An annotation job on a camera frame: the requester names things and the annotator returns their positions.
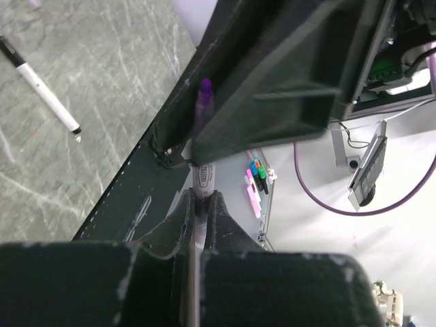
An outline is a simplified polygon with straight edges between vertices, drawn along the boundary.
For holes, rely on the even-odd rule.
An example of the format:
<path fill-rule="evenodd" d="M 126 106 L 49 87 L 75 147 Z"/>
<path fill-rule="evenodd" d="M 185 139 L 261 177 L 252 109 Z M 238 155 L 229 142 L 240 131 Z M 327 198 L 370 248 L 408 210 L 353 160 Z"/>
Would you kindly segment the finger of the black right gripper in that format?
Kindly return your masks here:
<path fill-rule="evenodd" d="M 153 121 L 150 147 L 167 169 L 183 164 L 176 154 L 193 129 L 198 92 L 215 95 L 259 37 L 270 18 L 267 1 L 218 1 L 192 59 Z"/>
<path fill-rule="evenodd" d="M 202 165 L 320 137 L 352 110 L 382 42 L 393 1 L 284 1 L 215 94 L 193 139 Z"/>

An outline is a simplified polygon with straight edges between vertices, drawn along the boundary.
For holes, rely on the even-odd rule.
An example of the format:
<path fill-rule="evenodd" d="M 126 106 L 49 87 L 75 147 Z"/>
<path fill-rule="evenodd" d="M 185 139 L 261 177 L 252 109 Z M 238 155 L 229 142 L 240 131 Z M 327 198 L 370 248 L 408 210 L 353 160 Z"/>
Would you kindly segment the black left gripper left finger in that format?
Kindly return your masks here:
<path fill-rule="evenodd" d="M 2 326 L 182 326 L 194 199 L 143 240 L 5 243 Z"/>

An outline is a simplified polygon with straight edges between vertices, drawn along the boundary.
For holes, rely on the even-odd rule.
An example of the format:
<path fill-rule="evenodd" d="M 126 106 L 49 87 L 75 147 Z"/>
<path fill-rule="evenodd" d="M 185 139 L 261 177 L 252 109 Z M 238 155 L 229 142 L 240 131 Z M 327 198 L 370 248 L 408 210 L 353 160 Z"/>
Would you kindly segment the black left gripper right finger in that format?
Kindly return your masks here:
<path fill-rule="evenodd" d="M 270 252 L 230 216 L 208 210 L 200 268 L 201 326 L 382 326 L 371 282 L 340 253 Z"/>

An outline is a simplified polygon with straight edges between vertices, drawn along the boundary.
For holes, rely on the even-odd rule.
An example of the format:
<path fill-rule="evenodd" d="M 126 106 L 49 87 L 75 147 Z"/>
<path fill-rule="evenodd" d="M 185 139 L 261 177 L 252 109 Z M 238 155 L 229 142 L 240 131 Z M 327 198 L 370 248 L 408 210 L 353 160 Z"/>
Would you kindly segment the white pen purple tip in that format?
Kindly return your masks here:
<path fill-rule="evenodd" d="M 200 256 L 204 250 L 208 207 L 215 190 L 215 164 L 192 166 L 195 208 L 191 237 L 188 326 L 200 325 Z"/>

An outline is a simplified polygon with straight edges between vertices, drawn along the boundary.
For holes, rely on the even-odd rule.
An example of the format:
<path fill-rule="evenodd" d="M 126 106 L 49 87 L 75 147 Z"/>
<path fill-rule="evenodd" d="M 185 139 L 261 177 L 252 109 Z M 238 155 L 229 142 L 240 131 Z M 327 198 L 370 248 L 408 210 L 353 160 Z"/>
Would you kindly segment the white pen black tip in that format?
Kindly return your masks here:
<path fill-rule="evenodd" d="M 80 124 L 3 35 L 1 36 L 1 52 L 42 101 L 51 109 L 60 122 L 66 126 L 68 131 L 75 136 L 79 136 L 82 132 Z"/>

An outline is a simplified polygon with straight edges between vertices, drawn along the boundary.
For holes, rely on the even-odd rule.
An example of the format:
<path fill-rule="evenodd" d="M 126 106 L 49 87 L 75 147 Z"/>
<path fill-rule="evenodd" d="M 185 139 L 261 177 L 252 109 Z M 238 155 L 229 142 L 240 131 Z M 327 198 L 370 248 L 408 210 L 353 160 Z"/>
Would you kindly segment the pink transparent pen cap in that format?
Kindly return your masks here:
<path fill-rule="evenodd" d="M 212 82 L 204 78 L 200 83 L 193 120 L 193 134 L 198 134 L 208 123 L 214 112 L 214 93 Z"/>

